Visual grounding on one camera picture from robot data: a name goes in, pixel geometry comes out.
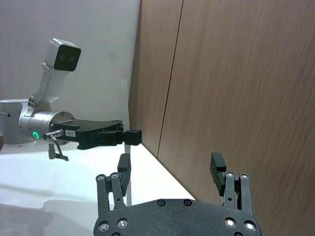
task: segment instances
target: camera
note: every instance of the camera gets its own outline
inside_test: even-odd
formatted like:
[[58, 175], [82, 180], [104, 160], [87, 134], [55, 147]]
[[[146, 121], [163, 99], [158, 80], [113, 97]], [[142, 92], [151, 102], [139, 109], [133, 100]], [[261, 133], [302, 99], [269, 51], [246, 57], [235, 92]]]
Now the camera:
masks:
[[45, 63], [54, 70], [74, 71], [81, 49], [71, 42], [52, 38], [46, 52]]

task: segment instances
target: wooden wall panel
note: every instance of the wooden wall panel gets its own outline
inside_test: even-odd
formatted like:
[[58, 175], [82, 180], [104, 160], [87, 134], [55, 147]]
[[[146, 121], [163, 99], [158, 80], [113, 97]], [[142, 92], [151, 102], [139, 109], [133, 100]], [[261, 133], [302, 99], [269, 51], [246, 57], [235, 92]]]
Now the wooden wall panel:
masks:
[[184, 1], [158, 159], [219, 204], [221, 152], [265, 236], [315, 235], [314, 22], [314, 0]]
[[142, 0], [129, 99], [130, 124], [157, 156], [183, 0]]

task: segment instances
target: white table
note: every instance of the white table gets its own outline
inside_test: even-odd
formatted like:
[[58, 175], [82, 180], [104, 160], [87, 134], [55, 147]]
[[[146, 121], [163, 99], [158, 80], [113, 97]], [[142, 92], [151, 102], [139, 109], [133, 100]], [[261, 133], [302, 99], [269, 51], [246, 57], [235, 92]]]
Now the white table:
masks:
[[[0, 152], [1, 236], [91, 236], [97, 219], [95, 177], [117, 171], [124, 146], [77, 150], [49, 160], [48, 145]], [[132, 204], [193, 197], [143, 147], [131, 148]]]

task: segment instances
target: label sticker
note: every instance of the label sticker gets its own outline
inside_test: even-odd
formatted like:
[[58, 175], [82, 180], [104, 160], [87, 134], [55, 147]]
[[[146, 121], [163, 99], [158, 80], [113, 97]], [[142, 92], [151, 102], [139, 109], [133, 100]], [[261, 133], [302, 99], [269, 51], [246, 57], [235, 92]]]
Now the label sticker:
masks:
[[65, 130], [65, 135], [68, 137], [75, 137], [75, 130]]

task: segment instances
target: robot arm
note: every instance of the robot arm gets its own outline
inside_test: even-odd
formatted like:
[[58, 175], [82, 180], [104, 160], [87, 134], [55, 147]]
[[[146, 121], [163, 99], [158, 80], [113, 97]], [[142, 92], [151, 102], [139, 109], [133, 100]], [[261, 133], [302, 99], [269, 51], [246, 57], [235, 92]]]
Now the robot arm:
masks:
[[79, 149], [112, 146], [125, 142], [141, 143], [141, 131], [124, 132], [120, 120], [76, 120], [65, 111], [52, 111], [50, 103], [58, 99], [66, 75], [74, 71], [81, 49], [71, 42], [52, 38], [49, 41], [39, 90], [28, 100], [1, 100], [0, 114], [5, 144], [22, 147], [34, 142], [49, 144], [49, 158], [68, 160], [60, 146], [78, 142]]

